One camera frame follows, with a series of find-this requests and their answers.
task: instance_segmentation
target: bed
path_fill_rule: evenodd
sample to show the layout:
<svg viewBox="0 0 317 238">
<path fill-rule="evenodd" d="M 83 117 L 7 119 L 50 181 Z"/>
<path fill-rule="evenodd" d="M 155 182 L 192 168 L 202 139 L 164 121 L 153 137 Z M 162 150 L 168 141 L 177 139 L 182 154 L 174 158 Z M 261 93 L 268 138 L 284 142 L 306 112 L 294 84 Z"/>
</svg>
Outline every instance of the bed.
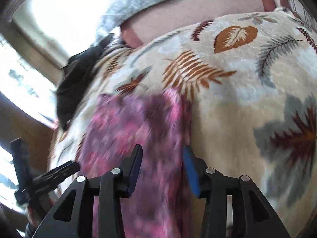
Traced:
<svg viewBox="0 0 317 238">
<path fill-rule="evenodd" d="M 67 130 L 55 131 L 50 168 L 79 159 L 100 95 L 147 96 L 173 88 L 192 105 L 196 156 L 224 175 L 248 174 L 290 236 L 305 237 L 317 212 L 317 34 L 286 8 L 264 12 L 262 0 L 248 13 L 209 19 L 205 13 L 198 23 L 158 24 L 153 34 L 160 6 L 175 11 L 188 1 L 168 0 L 121 26 L 132 37 L 123 37 L 130 47 L 114 45 L 94 65 L 96 76 Z M 147 22 L 143 36 L 140 22 Z M 199 236 L 203 208 L 191 197 L 189 237 Z"/>
</svg>

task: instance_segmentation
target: pink floral cloth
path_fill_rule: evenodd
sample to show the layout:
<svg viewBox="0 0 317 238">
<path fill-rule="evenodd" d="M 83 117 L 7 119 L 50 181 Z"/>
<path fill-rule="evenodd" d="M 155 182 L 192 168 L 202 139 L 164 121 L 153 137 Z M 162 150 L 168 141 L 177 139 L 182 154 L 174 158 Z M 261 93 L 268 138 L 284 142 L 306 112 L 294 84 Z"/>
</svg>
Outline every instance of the pink floral cloth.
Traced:
<svg viewBox="0 0 317 238">
<path fill-rule="evenodd" d="M 182 148 L 189 144 L 191 109 L 176 90 L 163 94 L 101 95 L 78 161 L 88 178 L 101 176 L 143 147 L 131 198 L 121 199 L 126 238 L 187 238 L 189 189 L 182 171 Z M 98 233 L 98 199 L 93 235 Z"/>
</svg>

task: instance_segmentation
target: metal pin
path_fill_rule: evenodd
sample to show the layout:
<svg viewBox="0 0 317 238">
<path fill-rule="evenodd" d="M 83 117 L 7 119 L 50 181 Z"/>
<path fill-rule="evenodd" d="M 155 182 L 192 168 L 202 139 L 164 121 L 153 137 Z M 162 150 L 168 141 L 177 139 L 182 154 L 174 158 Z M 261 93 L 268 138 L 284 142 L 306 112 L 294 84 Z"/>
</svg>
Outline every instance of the metal pin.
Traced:
<svg viewBox="0 0 317 238">
<path fill-rule="evenodd" d="M 248 176 L 241 176 L 242 181 L 250 181 L 250 177 Z"/>
<path fill-rule="evenodd" d="M 114 174 L 114 175 L 117 175 L 121 172 L 120 168 L 114 168 L 111 170 L 111 172 Z"/>
<path fill-rule="evenodd" d="M 209 168 L 206 169 L 206 172 L 209 173 L 209 174 L 214 174 L 216 172 L 216 170 L 215 170 L 215 168 L 209 167 Z"/>
<path fill-rule="evenodd" d="M 84 176 L 78 176 L 77 178 L 76 178 L 76 181 L 77 182 L 83 182 L 85 180 L 85 177 Z"/>
</svg>

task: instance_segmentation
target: black garment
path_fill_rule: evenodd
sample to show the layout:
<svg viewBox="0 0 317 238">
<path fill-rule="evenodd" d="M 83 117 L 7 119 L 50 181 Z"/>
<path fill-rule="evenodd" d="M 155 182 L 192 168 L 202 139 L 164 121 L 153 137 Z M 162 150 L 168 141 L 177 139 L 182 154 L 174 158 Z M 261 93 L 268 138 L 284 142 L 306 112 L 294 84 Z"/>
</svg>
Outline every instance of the black garment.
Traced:
<svg viewBox="0 0 317 238">
<path fill-rule="evenodd" d="M 92 69 L 113 35 L 109 34 L 99 45 L 72 56 L 63 68 L 64 77 L 56 90 L 56 97 L 57 116 L 64 130 L 67 130 L 67 122 L 72 119 L 88 85 L 95 77 L 96 72 L 92 73 Z"/>
</svg>

